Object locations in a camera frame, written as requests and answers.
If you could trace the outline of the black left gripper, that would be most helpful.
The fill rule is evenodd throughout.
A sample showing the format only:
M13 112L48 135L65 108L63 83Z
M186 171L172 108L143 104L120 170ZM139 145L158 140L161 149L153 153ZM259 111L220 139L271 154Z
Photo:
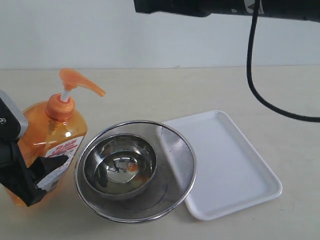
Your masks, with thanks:
M0 183L19 197L26 206L40 202L47 191L37 184L54 170L63 166L67 155L55 157L38 156L29 166L21 154L17 142L0 143Z

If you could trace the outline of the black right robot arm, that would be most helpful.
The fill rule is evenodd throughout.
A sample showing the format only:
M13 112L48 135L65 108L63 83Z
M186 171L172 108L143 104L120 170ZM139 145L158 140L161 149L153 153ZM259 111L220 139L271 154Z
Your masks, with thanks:
M318 0L135 0L137 13L157 12L204 18L211 14L250 16L255 3L265 18L320 21Z

